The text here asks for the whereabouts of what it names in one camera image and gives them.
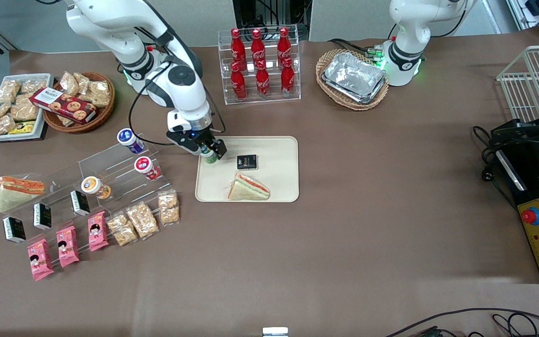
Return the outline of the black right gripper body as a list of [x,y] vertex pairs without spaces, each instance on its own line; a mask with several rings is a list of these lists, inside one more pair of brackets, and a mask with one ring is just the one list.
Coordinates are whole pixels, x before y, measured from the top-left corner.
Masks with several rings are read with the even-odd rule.
[[181,147],[192,155],[201,155],[200,146],[203,143],[210,148],[210,152],[214,152],[212,149],[212,141],[215,139],[215,136],[209,127],[199,131],[167,131],[166,137],[171,143]]

